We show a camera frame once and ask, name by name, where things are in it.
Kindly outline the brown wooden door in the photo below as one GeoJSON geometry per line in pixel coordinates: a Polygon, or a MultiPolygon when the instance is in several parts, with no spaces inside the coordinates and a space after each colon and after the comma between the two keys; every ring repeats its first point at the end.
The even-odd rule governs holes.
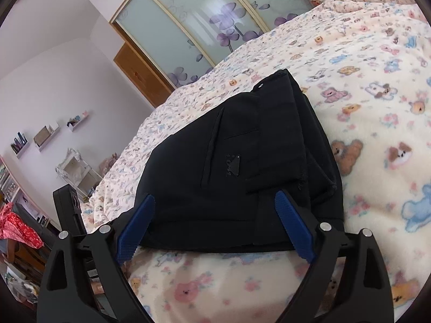
{"type": "Polygon", "coordinates": [[[127,43],[118,51],[114,62],[154,108],[166,102],[171,95],[170,84],[127,43]]]}

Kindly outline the red patterned cloth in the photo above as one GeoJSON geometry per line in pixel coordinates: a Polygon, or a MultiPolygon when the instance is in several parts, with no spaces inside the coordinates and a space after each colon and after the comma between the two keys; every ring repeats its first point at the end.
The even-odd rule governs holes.
{"type": "Polygon", "coordinates": [[[1,207],[1,240],[11,239],[13,241],[26,244],[33,249],[42,248],[44,243],[37,232],[33,228],[29,227],[21,217],[12,210],[12,208],[13,203],[8,203],[1,207]]]}

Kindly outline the pink plush toy pile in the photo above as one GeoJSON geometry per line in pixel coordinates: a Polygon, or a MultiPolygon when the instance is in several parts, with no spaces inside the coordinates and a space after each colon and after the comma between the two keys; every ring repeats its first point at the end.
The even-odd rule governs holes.
{"type": "Polygon", "coordinates": [[[118,154],[113,153],[99,164],[99,174],[104,177],[107,172],[113,167],[118,159],[118,154]]]}

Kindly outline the white wall shelf far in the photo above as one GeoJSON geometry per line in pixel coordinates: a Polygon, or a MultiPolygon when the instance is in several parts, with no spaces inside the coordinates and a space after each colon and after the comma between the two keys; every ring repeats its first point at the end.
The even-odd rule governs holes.
{"type": "Polygon", "coordinates": [[[59,131],[60,125],[57,122],[53,125],[45,125],[33,138],[34,146],[42,152],[59,131]]]}

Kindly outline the white wall shelf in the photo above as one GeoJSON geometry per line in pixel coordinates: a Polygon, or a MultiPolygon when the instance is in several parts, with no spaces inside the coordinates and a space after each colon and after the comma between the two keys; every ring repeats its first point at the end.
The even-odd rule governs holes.
{"type": "Polygon", "coordinates": [[[25,134],[22,134],[21,132],[17,132],[12,143],[10,144],[10,147],[17,158],[19,158],[26,151],[28,146],[29,140],[26,138],[25,134]]]}
{"type": "Polygon", "coordinates": [[[42,152],[59,131],[60,125],[57,122],[53,125],[45,125],[33,138],[34,146],[42,152]]]}
{"type": "Polygon", "coordinates": [[[67,128],[73,132],[76,128],[78,128],[89,116],[89,112],[85,111],[82,114],[76,115],[72,117],[67,122],[67,128]]]}

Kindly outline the black pants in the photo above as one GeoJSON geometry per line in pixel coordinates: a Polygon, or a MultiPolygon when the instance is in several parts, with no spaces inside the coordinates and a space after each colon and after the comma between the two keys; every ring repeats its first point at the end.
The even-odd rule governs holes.
{"type": "Polygon", "coordinates": [[[292,249],[275,210],[284,190],[343,228],[343,188],[316,113],[286,70],[264,78],[163,140],[135,201],[156,202],[142,247],[241,253],[292,249]]]}

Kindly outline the teddy bear print blanket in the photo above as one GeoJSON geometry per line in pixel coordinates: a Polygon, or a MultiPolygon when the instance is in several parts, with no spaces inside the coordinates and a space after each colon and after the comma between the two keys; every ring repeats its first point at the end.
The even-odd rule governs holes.
{"type": "Polygon", "coordinates": [[[275,207],[377,240],[401,319],[430,275],[430,25],[414,0],[326,0],[176,90],[82,206],[156,200],[127,277],[157,322],[275,322],[309,265],[275,207]]]}

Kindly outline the white wall shelf near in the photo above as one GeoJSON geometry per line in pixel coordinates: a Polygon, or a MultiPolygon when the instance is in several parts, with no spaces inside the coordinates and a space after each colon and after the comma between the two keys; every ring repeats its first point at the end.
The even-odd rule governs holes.
{"type": "Polygon", "coordinates": [[[82,114],[76,115],[72,117],[67,122],[67,128],[73,132],[76,128],[78,128],[89,116],[89,112],[85,111],[82,114]]]}

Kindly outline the white storage rack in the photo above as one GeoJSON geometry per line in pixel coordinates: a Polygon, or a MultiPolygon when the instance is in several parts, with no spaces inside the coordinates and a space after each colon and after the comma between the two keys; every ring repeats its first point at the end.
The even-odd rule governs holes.
{"type": "Polygon", "coordinates": [[[94,194],[102,177],[87,163],[79,151],[68,148],[65,159],[55,167],[56,173],[77,192],[86,203],[94,194]]]}

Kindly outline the frosted glass sliding wardrobe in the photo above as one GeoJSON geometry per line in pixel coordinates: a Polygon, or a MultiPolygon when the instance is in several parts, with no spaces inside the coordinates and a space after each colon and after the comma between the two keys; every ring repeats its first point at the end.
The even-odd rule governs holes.
{"type": "Polygon", "coordinates": [[[246,42],[308,12],[313,0],[126,0],[114,24],[174,88],[246,42]]]}

